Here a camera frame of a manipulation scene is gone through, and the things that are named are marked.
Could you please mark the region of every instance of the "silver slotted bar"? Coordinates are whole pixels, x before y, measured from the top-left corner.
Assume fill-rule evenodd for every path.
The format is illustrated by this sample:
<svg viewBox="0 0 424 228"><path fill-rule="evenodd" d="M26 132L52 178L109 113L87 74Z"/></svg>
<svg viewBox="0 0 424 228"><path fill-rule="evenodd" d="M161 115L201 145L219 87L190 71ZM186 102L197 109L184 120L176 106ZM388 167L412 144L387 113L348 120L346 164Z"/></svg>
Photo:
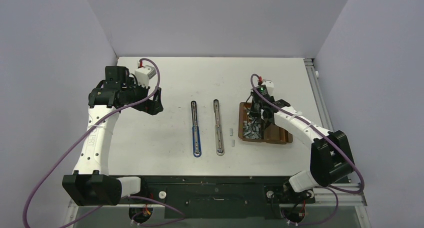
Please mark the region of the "silver slotted bar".
<svg viewBox="0 0 424 228"><path fill-rule="evenodd" d="M215 112L215 140L216 140L216 154L219 156L224 155L224 140L223 131L221 129L221 117L220 117L220 102L218 99L213 101L213 111Z"/></svg>
<svg viewBox="0 0 424 228"><path fill-rule="evenodd" d="M199 125L198 125L198 108L196 101L191 102L191 118L193 121L193 155L195 157L200 157L202 155L200 147L200 134L199 134Z"/></svg>

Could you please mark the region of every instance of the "cable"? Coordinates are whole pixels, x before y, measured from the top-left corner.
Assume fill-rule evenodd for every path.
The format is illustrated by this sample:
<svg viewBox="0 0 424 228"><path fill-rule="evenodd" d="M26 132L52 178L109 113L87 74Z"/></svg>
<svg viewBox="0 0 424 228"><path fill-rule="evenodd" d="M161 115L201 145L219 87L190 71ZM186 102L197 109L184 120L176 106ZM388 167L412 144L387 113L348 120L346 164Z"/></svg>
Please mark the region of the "cable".
<svg viewBox="0 0 424 228"><path fill-rule="evenodd" d="M274 211L274 194L271 197L271 210L272 210L272 212L274 213L274 215L275 215L275 217L277 219L280 219L281 218L281 216L278 217L277 214L276 214L276 212Z"/></svg>
<svg viewBox="0 0 424 228"><path fill-rule="evenodd" d="M335 208L334 208L334 211L331 213L331 215L329 217L323 219L323 220L308 222L308 223L295 223L295 222L291 222L289 219L286 218L288 220L288 223L292 223L292 224L295 224L295 225L316 225L316 224L325 223L325 222L329 221L331 218L333 218L333 216L336 215L337 210L339 209L339 197L337 196L336 192L334 190L330 189L330 188L327 188L327 187L315 187L315 188L327 189L334 194L334 196L335 196Z"/></svg>
<svg viewBox="0 0 424 228"><path fill-rule="evenodd" d="M101 88L102 86L103 86L103 80L101 80L101 81L97 84L96 88L97 88L97 89L99 89L99 88Z"/></svg>
<svg viewBox="0 0 424 228"><path fill-rule="evenodd" d="M137 77L135 76L135 74L129 74L128 77L130 75L132 75L134 77L134 81L135 81L134 87L137 87L137 85L139 84L139 81L137 80Z"/></svg>
<svg viewBox="0 0 424 228"><path fill-rule="evenodd" d="M143 214L146 214L147 213L147 203L146 203L146 205L144 206L144 208L143 208Z"/></svg>
<svg viewBox="0 0 424 228"><path fill-rule="evenodd" d="M305 206L303 207L303 217L306 217L306 203L305 203Z"/></svg>
<svg viewBox="0 0 424 228"><path fill-rule="evenodd" d="M306 200L303 201L302 209L300 209L299 213L302 213L302 210L304 210L306 207Z"/></svg>
<svg viewBox="0 0 424 228"><path fill-rule="evenodd" d="M159 223L159 224L143 224L143 223L139 223L141 226L148 226L148 227L152 227L152 226L160 226L160 225L164 225L164 224L170 224L170 223L174 223L174 222L177 222L177 221L181 221L181 220L183 220L183 219L185 219L185 218L186 218L186 215L185 215L183 212L181 212L180 210L178 210L178 209L176 209L176 208L174 208L174 207L172 207L172 206L170 206L170 205L167 205L167 204L165 204L165 203L159 202L159 201L157 201L157 200L150 199L150 198L146 198L146 197L141 197L141 196L128 196L128 198L133 198L133 199L142 199L142 200L150 201L150 202L155 203L155 204L160 204L160 205L163 205L163 206L165 206L166 208L169 208L169 209L171 209L171 210L173 210L173 211L175 211L175 212L177 212L177 213L179 213L179 214L181 214L181 215L182 215L182 218L173 219L173 220L166 221L166 222ZM140 212L138 212L137 214L133 215L133 216L131 217L131 223L134 221L134 219L135 219L138 215L140 215L140 214L142 214L142 213L143 213L143 211L140 211Z"/></svg>
<svg viewBox="0 0 424 228"><path fill-rule="evenodd" d="M159 72L158 66L150 59L147 58L142 58L140 59L140 62L142 62L143 60L146 60L148 62L150 62L151 64L153 64L154 68L156 68L156 72L157 72L157 83L156 83L156 87L154 88L153 92L151 94L149 94L147 97L145 97L142 100L139 100L137 102L122 106L110 113L108 113L107 115L103 116L101 119L99 119L95 125L99 125L100 123L102 123L104 120L106 120L107 118L111 117L112 115L114 115L115 113L124 110L126 108L141 104L142 102L145 102L147 99L151 98L156 91L159 88L159 83L161 82L161 74ZM31 200L33 199L34 195L36 194L37 190L40 188L40 186L44 183L44 181L51 175L51 173L57 168L57 166L59 166L59 164L65 159L65 157L79 144L81 143L81 141L84 140L84 138L86 138L94 129L96 128L96 126L91 127L89 130L87 130L73 145L71 145L71 147L65 151L65 153L56 161L56 163L54 163L54 165L51 167L51 169L49 171L47 171L47 173L40 179L40 181L35 185L35 187L32 189L31 193L29 194L28 198L26 199L25 202L25 206L23 207L23 212L22 212L22 222L25 228L31 228L30 225L28 224L28 219L27 219L27 214L28 214L28 208L30 206ZM65 228L70 226L71 224L74 224L75 222L78 222L79 220L83 219L86 216L81 216L78 219L65 224L63 226L61 226L60 228Z"/></svg>
<svg viewBox="0 0 424 228"><path fill-rule="evenodd" d="M253 84L253 77L257 77L258 79L260 78L259 75L257 74L252 74L250 77L250 84L252 85L253 91L259 95L259 97L261 99L263 99L265 102L267 102L269 105L273 106L274 108L276 108L277 110L293 116L294 114L292 114L289 111L286 111L280 107L278 107L277 105L271 103L270 101L268 101L264 96L262 96L258 90L255 89L255 85ZM310 125L311 123L309 123L308 121L306 121L305 119L303 119L302 117L296 116L296 119L302 121L303 123L305 123L306 125ZM324 135L323 133L321 133L317 128L315 128L315 126L311 125L310 126L312 130L314 130L318 135L320 135L325 141L327 141L332 147L334 147L335 150L337 150L337 152L346 160L346 162L352 167L352 169L356 172L356 174L358 175L359 179L360 179L360 187L359 190L346 190L346 189L341 189L338 188L336 186L333 185L329 185L329 187L342 191L342 192L346 192L346 193L351 193L351 194L359 194L361 193L364 188L365 188L365 181L364 181L364 177L362 176L362 174L360 173L360 171L358 170L358 168L355 166L355 164L346 156L346 154L336 145L334 144L334 142L332 142L326 135Z"/></svg>
<svg viewBox="0 0 424 228"><path fill-rule="evenodd" d="M150 197L150 199L153 199L153 194L152 194L152 193L150 193L149 197ZM149 209L147 208L147 205L148 205L148 204L146 203L146 205L144 206L144 211L145 211L148 215L151 215L151 213L150 213Z"/></svg>
<svg viewBox="0 0 424 228"><path fill-rule="evenodd" d="M288 214L287 215L284 215L285 217L284 218L287 218L287 217L289 217L289 216L291 216L291 214L293 214L293 211L296 209L296 207L300 204L300 203L306 203L306 200L307 199L309 199L309 198L311 198L312 197L312 195L309 195L309 196L307 196L306 197L306 199L304 199L304 200L300 200L300 201L298 201L296 204L294 204L294 206L291 208L291 210L288 212Z"/></svg>
<svg viewBox="0 0 424 228"><path fill-rule="evenodd" d="M246 99L246 102L245 102L245 103L247 103L247 102L249 101L249 99L251 98L251 96L252 96L252 93L250 93L250 95L249 95L249 97Z"/></svg>

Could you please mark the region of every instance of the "metal bar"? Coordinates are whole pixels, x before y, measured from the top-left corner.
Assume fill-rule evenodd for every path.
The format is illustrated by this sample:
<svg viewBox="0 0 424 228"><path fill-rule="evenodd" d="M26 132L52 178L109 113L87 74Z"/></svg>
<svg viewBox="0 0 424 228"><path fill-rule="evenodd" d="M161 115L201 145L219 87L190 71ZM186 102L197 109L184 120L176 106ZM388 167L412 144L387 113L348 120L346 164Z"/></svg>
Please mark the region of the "metal bar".
<svg viewBox="0 0 424 228"><path fill-rule="evenodd" d="M144 179L148 184L282 184L287 182L290 176L162 176L162 175L136 175ZM125 177L125 175L110 175L113 178Z"/></svg>
<svg viewBox="0 0 424 228"><path fill-rule="evenodd" d="M312 88L313 97L318 108L319 117L321 119L322 127L325 129L333 130L329 113L321 93L320 85L317 76L315 75L315 68L313 66L305 66L306 73L309 78L310 86Z"/></svg>
<svg viewBox="0 0 424 228"><path fill-rule="evenodd" d="M69 203L69 206L68 206L67 211L66 211L65 221L63 222L63 224L65 225L65 224L68 224L69 222L74 221L75 218L77 217L77 213L78 213L78 206L71 199L71 202Z"/></svg>
<svg viewBox="0 0 424 228"><path fill-rule="evenodd" d="M219 156L223 156L225 153L225 150L224 150L223 131L221 129L220 102L218 101L218 99L215 99L213 101L213 112L215 113L216 154Z"/></svg>
<svg viewBox="0 0 424 228"><path fill-rule="evenodd" d="M193 121L193 155L200 157L202 155L202 148L200 145L200 133L198 124L198 107L196 101L191 102L191 119Z"/></svg>
<svg viewBox="0 0 424 228"><path fill-rule="evenodd" d="M323 94L321 92L320 85L318 83L318 78L315 72L313 61L310 59L303 59L303 61L305 62L306 73L309 78L310 86L312 88L313 97L315 99L316 107L318 108L318 113L319 113L322 126L323 128L334 130L333 124L330 119L330 115L328 113L326 104L323 99ZM306 65L306 62L311 62L311 61L312 61L312 66ZM345 189L349 189L349 186L351 187L356 186L356 188L353 188L353 190L359 189L358 184L338 184L337 186L343 187ZM348 194L348 193L343 193L337 190L335 190L335 192L337 193L337 196L339 198L339 205L344 205L344 206L354 205L360 226L362 228L370 228L371 227L370 220L368 219L367 211L365 210L365 206L367 205L367 202L365 200L364 194L363 193ZM334 198L333 194L332 196L333 196L333 200L331 200L331 198L329 197L324 197L324 196L320 197L320 195L318 194L318 196L315 197L316 203L314 205L335 205L336 199Z"/></svg>
<svg viewBox="0 0 424 228"><path fill-rule="evenodd" d="M370 220L368 219L367 210L364 206L355 206L359 224L362 228L371 228Z"/></svg>

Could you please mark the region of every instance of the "white connector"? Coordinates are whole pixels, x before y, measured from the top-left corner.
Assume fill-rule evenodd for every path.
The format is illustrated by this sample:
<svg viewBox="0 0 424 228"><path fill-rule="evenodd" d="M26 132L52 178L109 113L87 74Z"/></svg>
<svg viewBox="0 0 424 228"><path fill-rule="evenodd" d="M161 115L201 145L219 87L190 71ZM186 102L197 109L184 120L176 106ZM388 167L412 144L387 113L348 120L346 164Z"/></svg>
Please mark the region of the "white connector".
<svg viewBox="0 0 424 228"><path fill-rule="evenodd" d="M117 180L120 181L122 192L121 197L130 196L140 192L142 180L136 176L120 177Z"/></svg>
<svg viewBox="0 0 424 228"><path fill-rule="evenodd" d="M312 187L319 186L309 170L303 170L293 175L288 181L295 192L302 192Z"/></svg>
<svg viewBox="0 0 424 228"><path fill-rule="evenodd" d="M146 65L136 69L134 71L134 75L137 78L138 85L145 88L149 86L149 80L156 75L156 69L152 66Z"/></svg>

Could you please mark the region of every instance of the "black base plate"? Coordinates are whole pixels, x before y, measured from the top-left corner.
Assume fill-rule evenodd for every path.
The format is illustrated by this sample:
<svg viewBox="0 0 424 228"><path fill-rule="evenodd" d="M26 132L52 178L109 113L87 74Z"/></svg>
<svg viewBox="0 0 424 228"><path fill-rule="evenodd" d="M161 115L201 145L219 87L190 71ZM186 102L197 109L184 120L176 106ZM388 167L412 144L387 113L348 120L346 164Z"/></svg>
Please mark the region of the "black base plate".
<svg viewBox="0 0 424 228"><path fill-rule="evenodd" d="M289 176L139 176L142 187L147 187L157 201L171 205L186 214L187 218L247 218L275 219L280 216L279 204L292 203L290 197L267 198L267 191L279 192ZM158 193L166 192L160 199ZM120 204L145 204L143 200L122 199ZM165 218L181 215L167 209Z"/></svg>

